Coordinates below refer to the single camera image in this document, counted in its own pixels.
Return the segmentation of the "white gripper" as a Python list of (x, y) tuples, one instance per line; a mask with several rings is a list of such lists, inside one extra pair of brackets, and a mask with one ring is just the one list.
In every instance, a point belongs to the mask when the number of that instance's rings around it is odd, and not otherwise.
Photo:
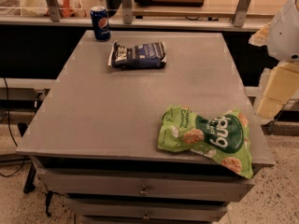
[(299, 0), (287, 0), (271, 24), (253, 34), (249, 43), (266, 46), (278, 65), (269, 74), (256, 114), (272, 119), (299, 90)]

